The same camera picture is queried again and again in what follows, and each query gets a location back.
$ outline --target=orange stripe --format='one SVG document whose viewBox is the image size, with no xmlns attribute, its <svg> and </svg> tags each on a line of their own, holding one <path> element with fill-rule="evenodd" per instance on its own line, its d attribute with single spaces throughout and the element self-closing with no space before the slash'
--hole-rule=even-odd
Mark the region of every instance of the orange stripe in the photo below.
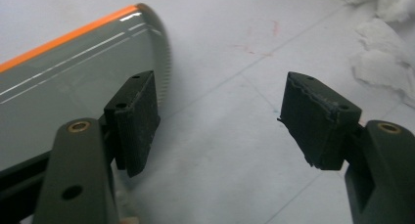
<svg viewBox="0 0 415 224">
<path fill-rule="evenodd" d="M 108 16 L 100 18 L 97 21 L 94 21 L 94 22 L 92 22 L 88 25 L 85 25 L 85 26 L 83 26 L 83 27 L 81 27 L 77 30 L 74 30 L 74 31 L 72 31 L 68 34 L 65 34 L 65 35 L 63 35 L 63 36 L 61 36 L 61 37 L 59 37 L 55 40 L 52 40 L 52 41 L 50 41 L 46 44 L 43 44 L 43 45 L 41 45 L 37 48 L 34 48 L 31 51 L 28 51 L 28 52 L 26 52 L 26 53 L 24 53 L 20 56 L 17 56 L 15 58 L 11 59 L 10 61 L 7 61 L 7 62 L 1 64 L 0 65 L 0 72 L 3 72 L 7 69 L 10 69 L 10 68 L 14 67 L 14 66 L 17 66 L 17 65 L 19 65 L 19 64 L 21 64 L 21 63 L 23 63 L 27 60 L 30 60 L 31 58 L 33 58 L 35 56 L 38 56 L 38 55 L 40 55 L 44 52 L 47 52 L 47 51 L 49 51 L 49 50 L 51 50 L 51 49 L 53 49 L 53 48 L 55 48 L 59 45 L 62 45 L 65 42 L 68 42 L 68 41 L 70 41 L 70 40 L 72 40 L 72 39 L 74 39 L 74 38 L 76 38 L 80 35 L 83 35 L 86 32 L 91 31 L 91 30 L 93 30 L 93 29 L 95 29 L 99 26 L 102 26 L 102 25 L 104 25 L 108 22 L 114 21 L 114 20 L 116 20 L 116 19 L 118 19 L 122 16 L 125 16 L 127 14 L 130 14 L 134 11 L 137 11 L 137 9 L 138 8 L 136 6 L 125 7 L 124 9 L 121 9 L 117 12 L 114 12 L 114 13 L 108 15 Z"/>
</svg>

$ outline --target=screw hole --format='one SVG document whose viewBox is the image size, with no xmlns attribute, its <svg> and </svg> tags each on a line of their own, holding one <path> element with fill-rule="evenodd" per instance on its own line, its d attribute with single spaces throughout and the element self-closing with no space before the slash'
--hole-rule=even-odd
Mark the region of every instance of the screw hole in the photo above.
<svg viewBox="0 0 415 224">
<path fill-rule="evenodd" d="M 346 105 L 340 105 L 339 108 L 341 110 L 348 110 L 348 106 L 346 106 Z"/>
<path fill-rule="evenodd" d="M 387 133 L 391 133 L 391 134 L 399 134 L 400 133 L 400 128 L 397 127 L 397 126 L 394 126 L 393 124 L 379 123 L 378 126 L 379 126 L 379 128 L 381 128 L 382 130 L 384 130 Z"/>
<path fill-rule="evenodd" d="M 125 109 L 125 107 L 127 107 L 127 104 L 121 103 L 121 104 L 117 104 L 116 107 L 118 109 Z"/>
<path fill-rule="evenodd" d="M 62 199 L 64 199 L 65 201 L 70 201 L 78 197 L 81 193 L 82 193 L 81 186 L 71 186 L 71 187 L 68 187 L 62 193 Z"/>
<path fill-rule="evenodd" d="M 78 133 L 78 132 L 86 130 L 87 128 L 89 128 L 90 125 L 91 123 L 88 121 L 79 121 L 79 122 L 71 124 L 68 127 L 68 131 L 70 133 Z"/>
</svg>

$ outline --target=white table surface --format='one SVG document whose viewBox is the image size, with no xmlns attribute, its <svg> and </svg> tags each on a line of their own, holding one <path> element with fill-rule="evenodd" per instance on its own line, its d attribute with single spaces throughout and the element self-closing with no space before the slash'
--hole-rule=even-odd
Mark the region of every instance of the white table surface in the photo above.
<svg viewBox="0 0 415 224">
<path fill-rule="evenodd" d="M 164 21 L 173 57 L 147 167 L 128 183 L 141 223 L 351 223 L 344 172 L 310 168 L 277 117 L 292 70 L 360 106 L 363 124 L 415 131 L 415 111 L 397 95 L 352 76 L 348 59 L 363 51 L 354 29 L 375 4 L 0 0 L 0 63 L 138 2 Z M 395 28 L 415 41 L 412 23 Z"/>
</svg>

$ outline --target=crumpled paper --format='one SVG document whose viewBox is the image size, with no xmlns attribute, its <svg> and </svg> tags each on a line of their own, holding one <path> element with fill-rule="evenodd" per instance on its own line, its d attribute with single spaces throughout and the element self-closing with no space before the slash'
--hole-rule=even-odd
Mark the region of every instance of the crumpled paper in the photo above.
<svg viewBox="0 0 415 224">
<path fill-rule="evenodd" d="M 358 5 L 372 0 L 348 0 Z M 385 22 L 404 22 L 415 15 L 415 0 L 378 0 L 377 16 Z"/>
<path fill-rule="evenodd" d="M 403 41 L 379 19 L 361 24 L 356 31 L 366 52 L 351 59 L 355 78 L 403 93 L 403 102 L 415 108 L 415 69 Z"/>
</svg>

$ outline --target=red mark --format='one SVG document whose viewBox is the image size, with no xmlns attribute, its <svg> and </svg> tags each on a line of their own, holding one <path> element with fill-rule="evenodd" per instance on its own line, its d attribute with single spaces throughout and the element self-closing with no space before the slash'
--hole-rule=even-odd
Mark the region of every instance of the red mark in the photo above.
<svg viewBox="0 0 415 224">
<path fill-rule="evenodd" d="M 255 54 L 254 51 L 251 50 L 250 46 L 248 45 L 233 45 L 233 47 L 237 47 L 237 48 L 242 48 L 244 50 L 244 52 L 248 53 L 248 54 Z"/>
<path fill-rule="evenodd" d="M 273 22 L 274 22 L 274 28 L 272 31 L 273 31 L 274 36 L 277 36 L 278 32 L 280 31 L 280 24 L 276 21 L 273 21 Z"/>
</svg>

